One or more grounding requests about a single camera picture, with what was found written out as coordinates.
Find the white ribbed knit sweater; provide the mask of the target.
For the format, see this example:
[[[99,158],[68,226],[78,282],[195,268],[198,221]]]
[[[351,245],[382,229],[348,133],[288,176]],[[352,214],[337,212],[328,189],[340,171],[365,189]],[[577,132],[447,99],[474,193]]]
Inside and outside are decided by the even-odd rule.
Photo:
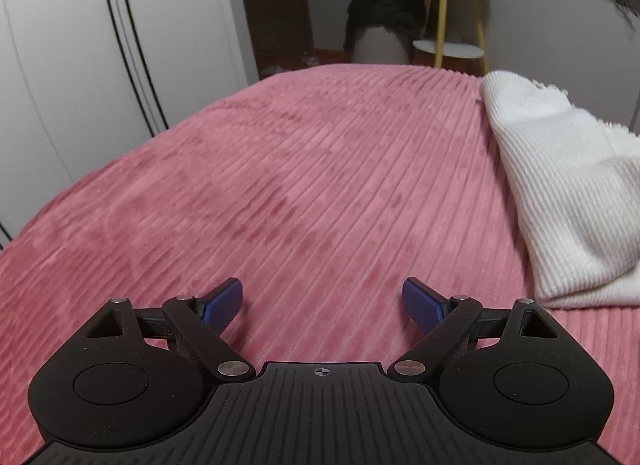
[[[536,300],[639,303],[639,138],[567,93],[508,72],[480,85],[518,213]]]

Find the white round pouf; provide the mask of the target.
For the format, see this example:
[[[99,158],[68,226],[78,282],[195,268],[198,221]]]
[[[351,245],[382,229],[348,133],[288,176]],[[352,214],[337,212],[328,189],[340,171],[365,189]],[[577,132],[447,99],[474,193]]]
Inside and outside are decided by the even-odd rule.
[[[350,61],[357,64],[410,64],[410,37],[385,26],[358,29]]]

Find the white wardrobe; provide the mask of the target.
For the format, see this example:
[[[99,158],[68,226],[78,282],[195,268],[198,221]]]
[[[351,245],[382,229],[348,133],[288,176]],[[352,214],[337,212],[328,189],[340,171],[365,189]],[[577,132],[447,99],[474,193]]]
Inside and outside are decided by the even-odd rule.
[[[243,0],[1,0],[1,240],[257,81]]]

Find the yellow legged side table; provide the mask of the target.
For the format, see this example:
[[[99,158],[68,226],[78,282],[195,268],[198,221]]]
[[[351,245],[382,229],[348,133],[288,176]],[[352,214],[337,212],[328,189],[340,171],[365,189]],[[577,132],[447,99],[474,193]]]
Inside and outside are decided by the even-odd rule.
[[[425,21],[412,46],[430,56],[436,69],[474,64],[488,72],[484,10],[480,0],[423,0]]]

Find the black garment on pouf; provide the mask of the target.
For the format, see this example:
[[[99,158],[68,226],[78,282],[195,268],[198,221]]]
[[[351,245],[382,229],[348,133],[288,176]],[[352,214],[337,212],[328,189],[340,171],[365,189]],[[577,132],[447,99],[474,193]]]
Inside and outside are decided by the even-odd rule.
[[[351,54],[359,30],[384,26],[416,40],[424,27],[424,0],[352,0],[348,5],[343,49]]]

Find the pink corduroy bedspread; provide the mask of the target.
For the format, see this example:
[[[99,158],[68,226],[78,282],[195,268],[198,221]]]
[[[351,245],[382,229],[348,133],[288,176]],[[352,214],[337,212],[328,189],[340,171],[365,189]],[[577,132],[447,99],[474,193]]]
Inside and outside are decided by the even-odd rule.
[[[334,64],[212,104],[1,254],[6,464],[634,464],[639,304],[536,300],[473,77]],[[163,303],[229,277],[221,335]],[[483,311],[424,335],[416,277]]]

